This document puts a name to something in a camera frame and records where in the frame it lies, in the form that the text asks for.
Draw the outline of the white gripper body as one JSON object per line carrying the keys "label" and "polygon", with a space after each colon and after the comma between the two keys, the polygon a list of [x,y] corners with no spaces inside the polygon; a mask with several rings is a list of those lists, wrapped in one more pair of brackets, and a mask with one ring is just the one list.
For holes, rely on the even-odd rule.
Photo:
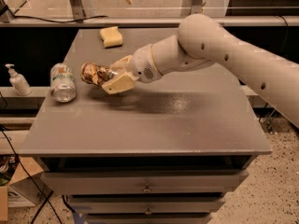
{"label": "white gripper body", "polygon": [[138,49],[132,55],[129,65],[138,81],[142,83],[151,83],[163,76],[154,62],[151,44]]}

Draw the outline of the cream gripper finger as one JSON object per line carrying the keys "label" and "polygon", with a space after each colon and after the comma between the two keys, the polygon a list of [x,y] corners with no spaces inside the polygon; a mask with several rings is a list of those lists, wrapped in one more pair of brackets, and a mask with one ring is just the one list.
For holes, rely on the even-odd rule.
{"label": "cream gripper finger", "polygon": [[129,71],[131,59],[132,59],[132,55],[125,56],[125,57],[119,59],[118,61],[114,62],[110,66],[110,68],[114,69],[114,70],[121,69],[121,70]]}
{"label": "cream gripper finger", "polygon": [[131,72],[124,72],[105,82],[102,88],[108,94],[121,93],[133,89],[137,80],[138,77],[134,76]]}

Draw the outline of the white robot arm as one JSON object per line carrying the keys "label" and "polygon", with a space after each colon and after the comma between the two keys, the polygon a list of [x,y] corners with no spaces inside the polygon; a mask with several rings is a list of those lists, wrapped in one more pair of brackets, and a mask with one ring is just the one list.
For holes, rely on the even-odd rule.
{"label": "white robot arm", "polygon": [[231,35],[208,16],[182,20],[178,33],[138,49],[105,71],[109,94],[129,91],[171,72],[218,63],[255,91],[293,125],[299,126],[299,64]]}

